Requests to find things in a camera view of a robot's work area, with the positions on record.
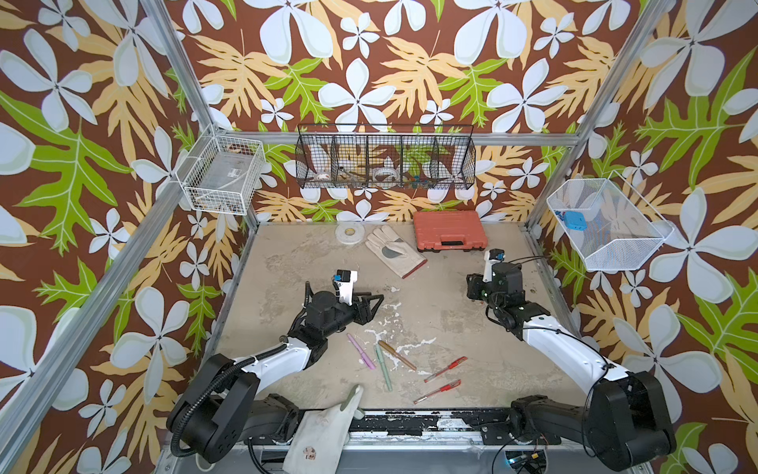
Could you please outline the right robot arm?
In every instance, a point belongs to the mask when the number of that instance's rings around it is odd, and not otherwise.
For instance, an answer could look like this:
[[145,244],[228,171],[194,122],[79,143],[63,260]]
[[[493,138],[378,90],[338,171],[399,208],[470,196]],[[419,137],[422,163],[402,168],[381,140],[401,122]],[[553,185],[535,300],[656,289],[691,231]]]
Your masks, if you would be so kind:
[[467,296],[485,305],[487,320],[548,357],[584,392],[580,405],[544,395],[514,400],[509,434],[517,440],[578,442],[607,468],[621,472],[672,454],[677,440],[660,382],[610,361],[526,298],[521,266],[488,264],[466,278]]

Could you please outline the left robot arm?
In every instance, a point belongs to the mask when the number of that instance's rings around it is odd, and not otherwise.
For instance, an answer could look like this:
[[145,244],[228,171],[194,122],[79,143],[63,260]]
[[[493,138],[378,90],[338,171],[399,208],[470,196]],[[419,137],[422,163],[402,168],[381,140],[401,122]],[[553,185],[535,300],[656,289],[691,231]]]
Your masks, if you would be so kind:
[[371,322],[383,301],[382,294],[358,292],[345,303],[335,292],[314,292],[307,286],[301,310],[277,346],[238,359],[212,355],[169,416],[173,456],[196,454],[215,463],[239,442],[262,446],[292,440],[300,410],[280,395],[259,400],[258,394],[315,365],[327,351],[331,335],[351,323]]

